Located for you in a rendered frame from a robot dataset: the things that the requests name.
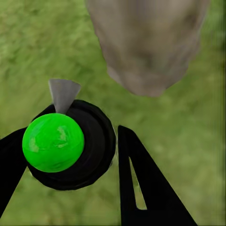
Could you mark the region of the pesticide atomizer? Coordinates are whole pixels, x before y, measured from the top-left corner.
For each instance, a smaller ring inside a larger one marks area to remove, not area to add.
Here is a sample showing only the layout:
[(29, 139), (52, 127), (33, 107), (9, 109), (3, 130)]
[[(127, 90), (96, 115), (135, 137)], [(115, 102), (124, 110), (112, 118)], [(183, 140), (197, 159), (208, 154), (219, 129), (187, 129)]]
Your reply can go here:
[(53, 104), (33, 118), (22, 139), (25, 163), (44, 186), (74, 191), (106, 173), (117, 151), (111, 120), (89, 102), (76, 99), (81, 85), (48, 81)]

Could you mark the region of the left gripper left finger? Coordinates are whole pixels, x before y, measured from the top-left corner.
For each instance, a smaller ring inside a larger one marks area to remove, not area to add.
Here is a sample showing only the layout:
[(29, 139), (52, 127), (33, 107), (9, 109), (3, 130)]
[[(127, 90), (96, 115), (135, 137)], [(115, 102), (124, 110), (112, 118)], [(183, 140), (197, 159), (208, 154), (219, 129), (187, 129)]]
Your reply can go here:
[(0, 140), (0, 218), (27, 167), (22, 150), (26, 128)]

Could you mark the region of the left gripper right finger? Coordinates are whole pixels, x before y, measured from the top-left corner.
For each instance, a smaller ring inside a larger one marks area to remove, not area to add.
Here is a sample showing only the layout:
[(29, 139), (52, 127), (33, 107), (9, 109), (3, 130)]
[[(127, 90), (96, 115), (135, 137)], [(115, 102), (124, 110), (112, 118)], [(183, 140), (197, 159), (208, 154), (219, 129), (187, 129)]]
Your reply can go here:
[[(118, 126), (121, 226), (197, 226), (136, 133)], [(131, 158), (147, 210), (136, 206)]]

